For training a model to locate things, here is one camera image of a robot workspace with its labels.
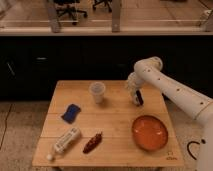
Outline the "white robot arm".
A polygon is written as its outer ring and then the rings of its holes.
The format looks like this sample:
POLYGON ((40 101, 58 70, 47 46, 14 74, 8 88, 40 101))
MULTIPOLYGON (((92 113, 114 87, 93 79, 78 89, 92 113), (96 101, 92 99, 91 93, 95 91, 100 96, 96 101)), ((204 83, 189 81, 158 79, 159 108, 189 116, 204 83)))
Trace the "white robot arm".
POLYGON ((137 61, 126 80, 133 103, 138 105, 136 91, 147 82, 159 89, 173 103, 203 126, 196 171, 213 171, 213 99, 164 75, 162 60, 149 57, 137 61))

